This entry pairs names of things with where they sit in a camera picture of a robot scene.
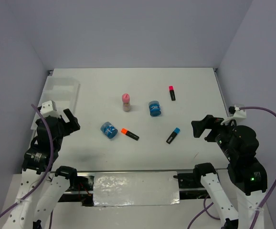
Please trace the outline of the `blue capped black highlighter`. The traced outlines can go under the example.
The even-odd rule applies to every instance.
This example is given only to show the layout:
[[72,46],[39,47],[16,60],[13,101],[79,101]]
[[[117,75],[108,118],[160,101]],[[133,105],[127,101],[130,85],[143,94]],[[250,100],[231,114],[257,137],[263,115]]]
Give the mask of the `blue capped black highlighter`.
[[175,139],[175,137],[178,135],[179,132],[180,132],[180,129],[176,127],[173,130],[173,132],[170,134],[168,139],[166,140],[166,143],[170,144]]

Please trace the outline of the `blue round jar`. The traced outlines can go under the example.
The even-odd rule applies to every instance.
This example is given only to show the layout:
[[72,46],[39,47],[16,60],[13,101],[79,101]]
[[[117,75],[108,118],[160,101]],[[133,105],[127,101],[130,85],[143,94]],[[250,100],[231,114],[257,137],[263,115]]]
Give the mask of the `blue round jar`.
[[110,122],[103,123],[100,130],[109,139],[114,138],[118,133],[118,130]]
[[150,112],[150,116],[152,117],[161,115],[161,107],[160,107],[159,101],[149,102],[149,112]]

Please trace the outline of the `pink capped black highlighter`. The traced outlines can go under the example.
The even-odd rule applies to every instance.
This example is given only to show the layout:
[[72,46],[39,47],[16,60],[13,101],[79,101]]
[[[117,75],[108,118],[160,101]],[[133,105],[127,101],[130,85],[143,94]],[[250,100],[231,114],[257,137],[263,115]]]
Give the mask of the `pink capped black highlighter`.
[[172,101],[175,101],[176,100],[176,97],[175,97],[175,92],[174,92],[174,88],[173,86],[169,86],[169,92],[170,92],[170,97],[171,97],[171,100]]

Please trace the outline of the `orange capped black highlighter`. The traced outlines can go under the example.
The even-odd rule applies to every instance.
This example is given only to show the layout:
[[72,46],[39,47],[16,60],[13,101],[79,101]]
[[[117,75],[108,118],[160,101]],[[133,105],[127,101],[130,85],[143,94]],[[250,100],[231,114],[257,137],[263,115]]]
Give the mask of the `orange capped black highlighter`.
[[128,130],[125,129],[125,128],[122,128],[122,129],[121,129],[121,133],[124,134],[124,135],[126,135],[126,136],[128,136],[128,137],[130,137],[130,138],[132,138],[132,139],[134,139],[134,140],[136,140],[136,141],[139,140],[139,136],[137,136],[136,134],[134,134],[134,133],[128,131]]

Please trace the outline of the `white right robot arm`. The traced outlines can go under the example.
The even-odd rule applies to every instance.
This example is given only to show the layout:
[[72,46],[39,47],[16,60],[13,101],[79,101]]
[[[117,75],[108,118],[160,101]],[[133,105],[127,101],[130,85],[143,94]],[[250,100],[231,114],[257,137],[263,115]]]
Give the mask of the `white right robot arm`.
[[228,176],[235,186],[237,207],[229,200],[211,163],[198,164],[193,170],[193,182],[204,187],[215,206],[223,229],[263,229],[263,208],[260,207],[267,190],[267,173],[256,159],[259,142],[253,129],[237,125],[234,120],[224,124],[212,115],[191,122],[193,136],[199,138],[209,129],[207,142],[215,142],[229,164]]

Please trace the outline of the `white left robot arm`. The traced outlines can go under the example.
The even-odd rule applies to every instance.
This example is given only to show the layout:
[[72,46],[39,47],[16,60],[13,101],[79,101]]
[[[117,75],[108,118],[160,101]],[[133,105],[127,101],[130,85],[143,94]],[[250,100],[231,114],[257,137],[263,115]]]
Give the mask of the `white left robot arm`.
[[42,106],[35,111],[40,115],[36,120],[37,135],[24,155],[16,200],[3,212],[9,214],[4,229],[43,229],[52,221],[53,210],[63,193],[76,189],[79,184],[77,170],[61,166],[55,171],[47,190],[42,192],[63,138],[80,130],[80,125],[69,109],[64,110],[68,122],[60,115],[53,116],[53,108]]

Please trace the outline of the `clear plastic compartment organizer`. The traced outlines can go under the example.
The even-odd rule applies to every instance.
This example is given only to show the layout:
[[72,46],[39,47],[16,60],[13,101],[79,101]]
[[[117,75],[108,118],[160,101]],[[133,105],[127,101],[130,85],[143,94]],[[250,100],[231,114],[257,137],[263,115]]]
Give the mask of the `clear plastic compartment organizer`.
[[64,115],[63,110],[69,108],[72,114],[77,116],[76,102],[79,88],[79,81],[73,77],[48,76],[37,107],[40,107],[44,102],[52,100],[55,102],[57,112],[68,122],[69,120]]

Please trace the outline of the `pink capped small bottle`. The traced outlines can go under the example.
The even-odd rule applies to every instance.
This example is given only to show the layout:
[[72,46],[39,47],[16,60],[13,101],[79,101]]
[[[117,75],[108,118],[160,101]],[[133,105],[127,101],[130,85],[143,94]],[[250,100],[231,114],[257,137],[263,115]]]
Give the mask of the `pink capped small bottle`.
[[123,110],[125,112],[130,111],[131,105],[130,105],[130,96],[129,96],[129,94],[123,94],[122,95],[122,103],[123,103]]

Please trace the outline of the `silver reflective tape sheet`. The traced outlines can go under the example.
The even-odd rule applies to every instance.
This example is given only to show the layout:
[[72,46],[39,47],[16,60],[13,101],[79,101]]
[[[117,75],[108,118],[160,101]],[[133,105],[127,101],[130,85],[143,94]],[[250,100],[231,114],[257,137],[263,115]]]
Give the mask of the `silver reflective tape sheet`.
[[164,206],[180,203],[176,172],[98,173],[93,203],[98,207]]

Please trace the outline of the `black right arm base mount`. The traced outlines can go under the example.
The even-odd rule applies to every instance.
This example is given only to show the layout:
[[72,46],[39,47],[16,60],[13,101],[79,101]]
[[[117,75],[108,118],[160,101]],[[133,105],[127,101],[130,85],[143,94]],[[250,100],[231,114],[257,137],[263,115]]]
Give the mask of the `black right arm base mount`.
[[206,189],[196,182],[193,173],[178,173],[173,178],[178,182],[180,200],[203,199],[208,194]]

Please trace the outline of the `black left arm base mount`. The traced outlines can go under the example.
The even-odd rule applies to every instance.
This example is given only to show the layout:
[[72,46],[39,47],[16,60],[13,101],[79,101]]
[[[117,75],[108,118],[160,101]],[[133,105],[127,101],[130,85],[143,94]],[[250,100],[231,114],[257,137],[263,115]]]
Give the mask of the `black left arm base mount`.
[[78,176],[74,183],[62,194],[58,202],[79,203],[83,207],[93,207],[94,176]]

